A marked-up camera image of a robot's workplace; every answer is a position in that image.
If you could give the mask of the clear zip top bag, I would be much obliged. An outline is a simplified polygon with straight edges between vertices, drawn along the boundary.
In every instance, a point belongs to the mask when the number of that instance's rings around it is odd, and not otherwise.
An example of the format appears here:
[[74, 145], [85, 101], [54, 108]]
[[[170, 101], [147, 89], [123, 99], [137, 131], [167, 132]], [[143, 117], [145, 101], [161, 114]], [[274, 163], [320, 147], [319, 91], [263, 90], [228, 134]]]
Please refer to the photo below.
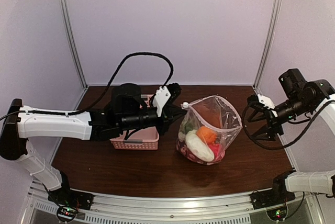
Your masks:
[[218, 95], [183, 102], [181, 108], [186, 115], [179, 127], [176, 150], [197, 164], [221, 162], [242, 129], [236, 109]]

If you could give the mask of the orange toy fruit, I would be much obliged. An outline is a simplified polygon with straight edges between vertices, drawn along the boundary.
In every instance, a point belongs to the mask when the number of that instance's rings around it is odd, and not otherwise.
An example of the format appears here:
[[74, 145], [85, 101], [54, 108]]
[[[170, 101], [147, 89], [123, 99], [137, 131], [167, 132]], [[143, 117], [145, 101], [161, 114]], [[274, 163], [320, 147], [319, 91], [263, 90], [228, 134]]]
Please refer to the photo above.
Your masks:
[[201, 126], [197, 131], [196, 135], [206, 144], [213, 144], [216, 141], [217, 134], [211, 128]]

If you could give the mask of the red toy fruit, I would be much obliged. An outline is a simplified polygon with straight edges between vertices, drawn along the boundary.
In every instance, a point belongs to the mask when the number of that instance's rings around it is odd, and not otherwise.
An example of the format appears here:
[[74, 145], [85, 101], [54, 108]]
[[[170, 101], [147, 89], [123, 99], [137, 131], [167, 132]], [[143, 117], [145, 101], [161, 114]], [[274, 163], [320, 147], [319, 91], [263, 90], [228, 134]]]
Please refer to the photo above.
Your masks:
[[225, 150], [220, 144], [210, 144], [208, 146], [214, 154], [214, 162], [220, 161], [225, 156]]

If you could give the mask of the white toy bun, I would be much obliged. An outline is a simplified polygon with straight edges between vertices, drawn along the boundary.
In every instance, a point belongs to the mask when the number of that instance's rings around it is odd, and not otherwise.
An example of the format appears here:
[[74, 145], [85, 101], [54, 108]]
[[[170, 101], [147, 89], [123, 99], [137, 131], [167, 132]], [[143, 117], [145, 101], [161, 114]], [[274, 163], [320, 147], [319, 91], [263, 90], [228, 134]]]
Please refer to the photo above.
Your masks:
[[185, 136], [185, 142], [191, 153], [204, 162], [211, 162], [215, 156], [213, 151], [203, 143], [200, 137], [196, 135], [196, 131], [189, 131]]

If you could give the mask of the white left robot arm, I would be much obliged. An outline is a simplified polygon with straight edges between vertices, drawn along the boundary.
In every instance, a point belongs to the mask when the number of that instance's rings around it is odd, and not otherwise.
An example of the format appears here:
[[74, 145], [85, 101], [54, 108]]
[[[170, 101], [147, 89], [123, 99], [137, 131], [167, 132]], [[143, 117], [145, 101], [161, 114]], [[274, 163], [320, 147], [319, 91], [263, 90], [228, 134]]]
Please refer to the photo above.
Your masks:
[[89, 141], [107, 141], [130, 137], [138, 131], [155, 127], [159, 135], [186, 112], [174, 105], [181, 94], [177, 83], [163, 85], [145, 100], [141, 87], [126, 83], [111, 91], [111, 100], [103, 109], [88, 108], [77, 111], [41, 110], [24, 106], [14, 99], [8, 113], [2, 118], [1, 157], [17, 161], [54, 192], [64, 205], [75, 201], [67, 176], [42, 160], [32, 144], [31, 137], [63, 137]]

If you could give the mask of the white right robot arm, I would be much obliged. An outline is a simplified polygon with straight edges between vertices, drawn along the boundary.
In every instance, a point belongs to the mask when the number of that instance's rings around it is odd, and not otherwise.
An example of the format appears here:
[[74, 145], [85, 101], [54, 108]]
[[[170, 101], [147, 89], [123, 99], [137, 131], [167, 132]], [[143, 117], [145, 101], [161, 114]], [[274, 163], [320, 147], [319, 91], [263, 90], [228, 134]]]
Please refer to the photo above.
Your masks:
[[325, 79], [307, 81], [299, 69], [278, 78], [286, 100], [247, 98], [243, 131], [258, 147], [284, 150], [293, 167], [273, 179], [270, 189], [252, 193], [254, 203], [279, 204], [300, 192], [334, 198], [334, 87]]

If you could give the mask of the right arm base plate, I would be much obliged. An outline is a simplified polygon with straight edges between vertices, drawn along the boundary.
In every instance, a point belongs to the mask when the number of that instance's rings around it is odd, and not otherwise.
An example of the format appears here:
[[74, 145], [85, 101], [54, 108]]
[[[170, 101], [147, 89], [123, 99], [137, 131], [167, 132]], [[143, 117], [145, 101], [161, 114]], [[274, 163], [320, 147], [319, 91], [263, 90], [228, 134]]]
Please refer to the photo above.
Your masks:
[[288, 201], [294, 200], [295, 198], [294, 193], [287, 192], [277, 195], [272, 192], [272, 190], [254, 191], [250, 194], [251, 203], [254, 209], [268, 208], [284, 204]]

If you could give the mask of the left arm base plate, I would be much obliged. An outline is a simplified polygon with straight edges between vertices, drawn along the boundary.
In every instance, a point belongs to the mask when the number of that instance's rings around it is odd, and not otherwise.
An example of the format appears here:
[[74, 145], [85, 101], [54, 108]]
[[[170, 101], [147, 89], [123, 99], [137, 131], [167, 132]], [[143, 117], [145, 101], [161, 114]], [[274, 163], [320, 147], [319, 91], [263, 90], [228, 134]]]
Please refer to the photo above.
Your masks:
[[69, 188], [61, 187], [57, 190], [47, 190], [48, 200], [58, 206], [67, 206], [75, 209], [90, 210], [94, 195], [91, 193], [80, 192]]

